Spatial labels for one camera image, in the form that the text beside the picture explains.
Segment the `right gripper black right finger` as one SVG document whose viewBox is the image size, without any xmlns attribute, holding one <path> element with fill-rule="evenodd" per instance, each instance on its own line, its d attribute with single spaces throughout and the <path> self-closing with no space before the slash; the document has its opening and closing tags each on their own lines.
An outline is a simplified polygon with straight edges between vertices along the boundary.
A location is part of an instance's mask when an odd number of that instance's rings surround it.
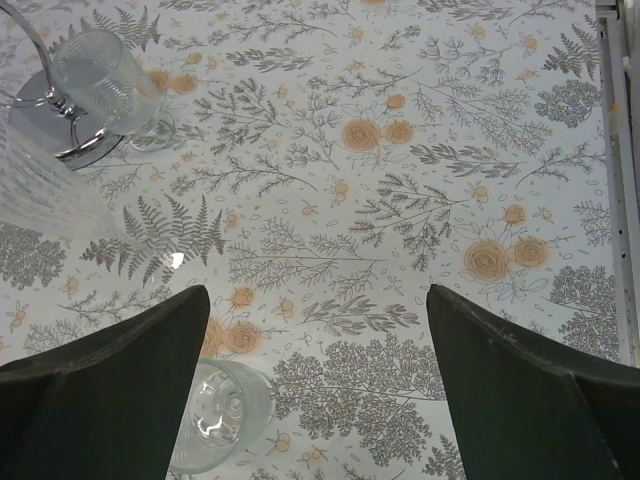
<svg viewBox="0 0 640 480">
<path fill-rule="evenodd" d="M 442 285 L 430 287 L 426 310 L 467 478 L 638 478 L 638 369 Z"/>
</svg>

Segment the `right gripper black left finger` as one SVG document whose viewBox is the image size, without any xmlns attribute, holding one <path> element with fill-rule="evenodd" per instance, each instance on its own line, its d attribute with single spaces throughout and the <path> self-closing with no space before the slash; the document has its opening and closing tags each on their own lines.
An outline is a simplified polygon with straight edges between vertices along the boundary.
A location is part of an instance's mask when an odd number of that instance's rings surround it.
<svg viewBox="0 0 640 480">
<path fill-rule="evenodd" d="M 192 286 L 2 366 L 2 478 L 165 478 L 209 313 Z"/>
</svg>

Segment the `ribbed stemmed wine glass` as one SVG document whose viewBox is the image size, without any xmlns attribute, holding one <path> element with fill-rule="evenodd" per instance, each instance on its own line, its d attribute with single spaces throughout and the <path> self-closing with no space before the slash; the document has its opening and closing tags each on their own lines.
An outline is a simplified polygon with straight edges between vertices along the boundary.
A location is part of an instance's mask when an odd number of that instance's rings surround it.
<svg viewBox="0 0 640 480">
<path fill-rule="evenodd" d="M 126 234 L 96 189 L 5 120 L 1 122 L 1 220 L 51 236 L 119 240 L 173 270 L 185 258 Z"/>
</svg>

